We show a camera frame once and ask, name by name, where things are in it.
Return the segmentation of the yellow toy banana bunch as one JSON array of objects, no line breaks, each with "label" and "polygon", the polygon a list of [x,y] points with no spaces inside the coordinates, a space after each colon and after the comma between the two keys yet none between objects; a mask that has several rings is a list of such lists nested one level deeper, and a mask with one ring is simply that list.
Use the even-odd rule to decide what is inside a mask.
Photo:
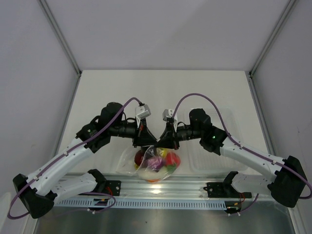
[{"label": "yellow toy banana bunch", "polygon": [[166,148],[156,148],[156,153],[158,156],[162,157],[162,158],[165,158],[167,153],[168,153],[168,149]]}]

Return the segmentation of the red toy tomato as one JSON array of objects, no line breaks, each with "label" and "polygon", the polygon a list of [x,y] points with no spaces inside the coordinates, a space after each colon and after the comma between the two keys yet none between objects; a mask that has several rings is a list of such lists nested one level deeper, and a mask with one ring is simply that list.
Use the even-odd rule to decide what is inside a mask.
[{"label": "red toy tomato", "polygon": [[175,166],[176,168],[179,167],[181,164],[180,157],[173,152],[169,152],[165,157],[165,166]]}]

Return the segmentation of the clear zip top bag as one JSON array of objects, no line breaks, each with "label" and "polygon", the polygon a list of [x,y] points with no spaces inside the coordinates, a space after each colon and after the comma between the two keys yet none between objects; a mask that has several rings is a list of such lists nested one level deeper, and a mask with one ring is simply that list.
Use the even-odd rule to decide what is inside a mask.
[{"label": "clear zip top bag", "polygon": [[121,154],[116,172],[157,183],[170,177],[180,165],[181,158],[174,150],[154,146],[129,147]]}]

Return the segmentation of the white toy radish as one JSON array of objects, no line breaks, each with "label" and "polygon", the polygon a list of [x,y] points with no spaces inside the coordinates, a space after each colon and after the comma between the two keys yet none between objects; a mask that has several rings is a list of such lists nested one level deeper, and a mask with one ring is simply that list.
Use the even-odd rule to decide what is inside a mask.
[{"label": "white toy radish", "polygon": [[153,170],[139,170],[138,176],[144,180],[161,180],[167,174],[166,170],[159,170],[158,172]]}]

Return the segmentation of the orange toy orange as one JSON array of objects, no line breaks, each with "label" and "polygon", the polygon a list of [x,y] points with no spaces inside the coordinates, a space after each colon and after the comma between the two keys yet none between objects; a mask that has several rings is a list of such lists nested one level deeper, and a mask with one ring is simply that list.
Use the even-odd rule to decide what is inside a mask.
[{"label": "orange toy orange", "polygon": [[159,179],[153,179],[153,180],[146,180],[146,181],[149,182],[149,183],[157,183],[160,180]]}]

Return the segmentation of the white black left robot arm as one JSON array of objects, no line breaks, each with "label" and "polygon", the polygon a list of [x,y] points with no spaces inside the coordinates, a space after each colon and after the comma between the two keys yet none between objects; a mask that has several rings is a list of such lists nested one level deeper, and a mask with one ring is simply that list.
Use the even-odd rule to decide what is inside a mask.
[{"label": "white black left robot arm", "polygon": [[77,164],[107,145],[111,137],[130,138],[134,147],[156,144],[157,139],[146,123],[146,117],[151,114],[148,105],[140,102],[131,121],[122,118],[125,107],[117,102],[108,103],[100,115],[77,132],[63,152],[29,175],[18,174],[14,177],[15,198],[21,200],[32,218],[44,216],[56,203],[76,195],[112,196],[106,178],[97,169],[61,181]]}]

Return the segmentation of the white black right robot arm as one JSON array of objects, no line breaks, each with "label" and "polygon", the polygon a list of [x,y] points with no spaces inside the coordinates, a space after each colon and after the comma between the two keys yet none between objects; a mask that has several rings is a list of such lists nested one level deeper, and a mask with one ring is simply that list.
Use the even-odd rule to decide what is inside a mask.
[{"label": "white black right robot arm", "polygon": [[270,195],[289,208],[295,207],[302,198],[308,182],[297,158],[282,158],[243,146],[226,131],[213,126],[210,116],[201,108],[190,111],[188,125],[178,126],[172,109],[164,110],[163,120],[165,130],[156,147],[177,150],[180,142],[199,139],[204,150],[236,160],[258,172],[257,175],[230,172],[222,185],[225,195],[232,197],[244,192]]}]

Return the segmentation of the white perforated plastic basket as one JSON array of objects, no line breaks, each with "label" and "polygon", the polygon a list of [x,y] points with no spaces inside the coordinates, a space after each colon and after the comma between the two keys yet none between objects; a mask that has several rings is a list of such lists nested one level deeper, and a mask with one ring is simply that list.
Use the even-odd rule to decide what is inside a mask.
[{"label": "white perforated plastic basket", "polygon": [[[238,119],[229,107],[222,106],[219,108],[224,123],[221,123],[219,115],[214,108],[207,107],[204,108],[204,111],[210,116],[214,127],[223,130],[223,126],[226,126],[228,132],[237,141],[243,139]],[[201,138],[185,141],[182,143],[183,147],[181,148],[188,156],[190,168],[196,175],[221,175],[230,171],[244,171],[247,169],[247,166],[241,162],[220,155],[220,151],[216,147],[204,148],[200,141]]]}]

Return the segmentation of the silver aluminium front rail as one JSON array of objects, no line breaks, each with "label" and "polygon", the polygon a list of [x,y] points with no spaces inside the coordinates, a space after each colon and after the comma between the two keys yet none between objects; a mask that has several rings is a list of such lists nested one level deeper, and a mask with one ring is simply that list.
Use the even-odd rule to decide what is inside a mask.
[{"label": "silver aluminium front rail", "polygon": [[137,176],[105,174],[107,180],[121,181],[119,198],[134,199],[208,199],[203,190],[208,182],[222,182],[223,176],[175,176],[149,183]]}]

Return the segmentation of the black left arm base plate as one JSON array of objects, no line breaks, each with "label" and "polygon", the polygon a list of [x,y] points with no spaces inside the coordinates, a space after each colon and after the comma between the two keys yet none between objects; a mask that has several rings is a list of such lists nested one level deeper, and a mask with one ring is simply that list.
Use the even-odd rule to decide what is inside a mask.
[{"label": "black left arm base plate", "polygon": [[104,192],[112,196],[119,196],[121,191],[120,180],[107,180],[104,186]]}]

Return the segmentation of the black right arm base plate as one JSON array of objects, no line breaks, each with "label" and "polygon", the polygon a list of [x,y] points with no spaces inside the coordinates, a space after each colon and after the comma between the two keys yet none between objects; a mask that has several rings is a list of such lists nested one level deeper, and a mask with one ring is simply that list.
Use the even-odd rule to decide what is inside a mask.
[{"label": "black right arm base plate", "polygon": [[222,182],[208,182],[203,190],[209,198],[252,198],[252,193],[239,193],[231,185],[224,186]]}]

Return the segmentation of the left aluminium frame post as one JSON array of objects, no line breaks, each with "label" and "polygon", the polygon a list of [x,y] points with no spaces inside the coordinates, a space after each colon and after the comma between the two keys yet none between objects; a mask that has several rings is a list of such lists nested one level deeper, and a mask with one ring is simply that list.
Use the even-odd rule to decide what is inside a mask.
[{"label": "left aluminium frame post", "polygon": [[64,54],[66,55],[67,59],[69,60],[71,66],[73,67],[75,73],[80,76],[82,70],[80,69],[77,60],[75,59],[73,52],[52,12],[50,6],[46,0],[38,0],[37,3],[39,4],[43,14],[45,15],[53,33],[55,34],[59,45],[61,46]]}]

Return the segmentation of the aluminium frame post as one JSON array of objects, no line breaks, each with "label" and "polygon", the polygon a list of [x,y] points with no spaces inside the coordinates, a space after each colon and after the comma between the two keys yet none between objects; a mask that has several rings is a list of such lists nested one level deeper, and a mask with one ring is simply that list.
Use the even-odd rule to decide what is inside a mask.
[{"label": "aluminium frame post", "polygon": [[77,60],[75,59],[73,52],[52,12],[50,6],[46,0],[38,0],[37,3],[39,4],[43,14],[45,15],[53,33],[55,34],[59,45],[61,46],[64,54],[66,55],[67,59],[69,60],[71,66],[73,67],[75,73],[80,76],[82,70],[80,69]]},{"label": "aluminium frame post", "polygon": [[261,49],[260,54],[258,55],[256,61],[254,62],[251,70],[249,71],[250,78],[253,78],[260,67],[261,63],[264,61],[265,57],[269,53],[270,49],[274,45],[275,41],[277,40],[279,34],[281,33],[283,27],[286,25],[289,17],[291,16],[292,12],[294,11],[296,5],[299,3],[298,0],[289,0],[287,1],[286,6],[284,7],[282,13],[278,17],[276,24],[273,27],[268,39],[266,40],[263,48]]}]

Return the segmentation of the right aluminium frame post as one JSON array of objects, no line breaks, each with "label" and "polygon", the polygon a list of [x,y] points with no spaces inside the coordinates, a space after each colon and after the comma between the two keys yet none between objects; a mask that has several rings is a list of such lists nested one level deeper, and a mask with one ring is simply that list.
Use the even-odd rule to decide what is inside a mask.
[{"label": "right aluminium frame post", "polygon": [[264,61],[265,57],[269,53],[270,49],[274,45],[275,41],[277,40],[279,34],[281,33],[283,27],[286,25],[289,17],[291,16],[292,12],[294,11],[296,5],[299,3],[298,0],[289,0],[287,1],[286,6],[284,7],[282,13],[278,17],[276,24],[273,27],[268,39],[266,40],[263,48],[261,49],[260,54],[258,55],[256,61],[254,62],[251,70],[249,71],[250,78],[253,78],[260,67],[261,63]]}]

